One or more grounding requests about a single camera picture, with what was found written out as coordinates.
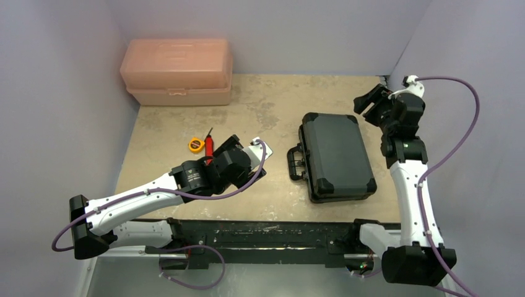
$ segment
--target beige tabletop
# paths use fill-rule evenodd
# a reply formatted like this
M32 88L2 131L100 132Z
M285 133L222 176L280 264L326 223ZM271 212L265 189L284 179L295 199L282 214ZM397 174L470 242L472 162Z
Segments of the beige tabletop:
M259 136L274 151L267 175L245 192L216 201L192 201L145 215L146 218L351 222L354 218L399 222L394 183L380 152L381 131L359 115L378 190L366 200L313 204L306 182L290 180L286 154L298 143L308 112L353 114L353 99L369 92L377 77L251 75L233 76L227 106L140 108L116 192L145 184L186 160L204 156L188 149L192 137L213 127L215 147L232 134L244 146Z

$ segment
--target screwdriver handle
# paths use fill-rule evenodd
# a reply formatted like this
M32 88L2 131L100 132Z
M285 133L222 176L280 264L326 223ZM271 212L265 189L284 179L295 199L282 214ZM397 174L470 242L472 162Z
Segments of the screwdriver handle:
M213 138L211 135L207 135L204 139L204 147L206 148L206 156L211 157L213 156Z

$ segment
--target robotic arm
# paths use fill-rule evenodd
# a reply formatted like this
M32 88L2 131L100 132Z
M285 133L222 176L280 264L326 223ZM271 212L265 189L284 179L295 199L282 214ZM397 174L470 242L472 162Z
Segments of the robotic arm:
M177 189L183 193L211 196L223 193L231 184L241 188L254 176L253 170L263 159L261 144L256 144L258 140L255 138L249 147L243 147L234 135L213 152L209 163L209 157L186 161L147 184L111 197L88 200L79 195L71 198L71 221L85 213L95 212L72 227L75 258L95 257L108 249L121 246L166 246L174 236L166 220L131 220L154 210L188 203L194 199L164 191L151 192L151 189ZM267 146L264 158L271 155L272 150ZM256 180L264 175L266 172L261 169ZM104 208L109 202L140 192L143 194Z
M401 215L400 241L381 225L371 223L361 226L359 237L381 258L387 282L436 286L446 272L437 261L426 234L432 234L434 245L450 268L456 263L456 253L453 249L445 249L434 219L427 180L418 184L428 170L428 158L425 144L415 135L425 110L422 100L425 89L416 78L414 75L405 77L403 90L392 92L377 85L368 94L354 99L354 111L359 114L373 105L363 116L383 132L381 153L396 186ZM428 230L423 224L418 187L422 190Z

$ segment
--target gray case lid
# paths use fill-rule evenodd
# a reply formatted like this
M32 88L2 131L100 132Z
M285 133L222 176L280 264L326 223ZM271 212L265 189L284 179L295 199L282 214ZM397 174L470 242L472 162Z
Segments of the gray case lid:
M317 198L366 199L376 191L355 116L308 113L303 118L303 137L308 178Z

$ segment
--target orange plastic box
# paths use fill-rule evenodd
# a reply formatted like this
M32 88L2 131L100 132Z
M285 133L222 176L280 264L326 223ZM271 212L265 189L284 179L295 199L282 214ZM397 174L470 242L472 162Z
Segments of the orange plastic box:
M227 105L233 58L222 39L135 39L120 67L142 105Z

